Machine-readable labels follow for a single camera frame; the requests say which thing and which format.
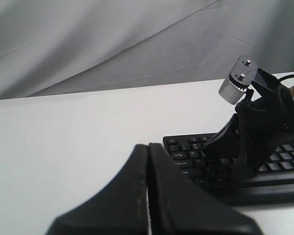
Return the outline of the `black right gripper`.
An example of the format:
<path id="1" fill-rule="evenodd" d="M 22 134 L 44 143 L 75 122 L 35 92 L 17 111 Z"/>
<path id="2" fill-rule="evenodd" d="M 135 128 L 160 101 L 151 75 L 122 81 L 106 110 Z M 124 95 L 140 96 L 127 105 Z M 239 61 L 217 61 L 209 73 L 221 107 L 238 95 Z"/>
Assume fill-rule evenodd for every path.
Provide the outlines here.
<path id="1" fill-rule="evenodd" d="M 286 87 L 275 76 L 258 69 L 252 92 L 235 107 L 227 124 L 202 147 L 209 159 L 238 158 L 234 178 L 253 178 L 276 148 L 294 140 L 294 85 Z"/>

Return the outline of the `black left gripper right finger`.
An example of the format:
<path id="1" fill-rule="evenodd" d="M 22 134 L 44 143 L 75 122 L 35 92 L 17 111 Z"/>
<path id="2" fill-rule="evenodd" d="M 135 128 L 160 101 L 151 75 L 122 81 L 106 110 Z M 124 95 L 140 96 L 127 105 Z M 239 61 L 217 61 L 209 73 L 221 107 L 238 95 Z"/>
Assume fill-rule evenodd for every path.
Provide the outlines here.
<path id="1" fill-rule="evenodd" d="M 150 143 L 148 203 L 154 235 L 259 235 L 250 217 L 196 186 L 163 146 Z"/>

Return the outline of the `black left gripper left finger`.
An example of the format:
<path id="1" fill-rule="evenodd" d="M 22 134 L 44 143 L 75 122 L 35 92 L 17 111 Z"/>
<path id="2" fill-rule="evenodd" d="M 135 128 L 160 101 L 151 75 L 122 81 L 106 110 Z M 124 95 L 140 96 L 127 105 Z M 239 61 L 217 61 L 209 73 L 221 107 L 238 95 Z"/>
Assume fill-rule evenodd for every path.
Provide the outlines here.
<path id="1" fill-rule="evenodd" d="M 57 217 L 48 235 L 147 235 L 148 147 L 138 144 L 95 196 Z"/>

